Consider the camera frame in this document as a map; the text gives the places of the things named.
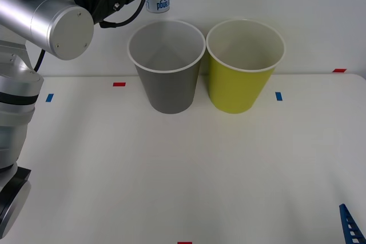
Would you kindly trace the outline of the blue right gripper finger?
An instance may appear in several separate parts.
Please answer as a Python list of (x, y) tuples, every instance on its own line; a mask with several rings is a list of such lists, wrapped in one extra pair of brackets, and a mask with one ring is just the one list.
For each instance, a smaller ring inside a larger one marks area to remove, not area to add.
[(345, 204), (339, 206), (341, 225), (346, 244), (365, 243), (365, 236), (363, 236), (357, 223), (348, 211)]

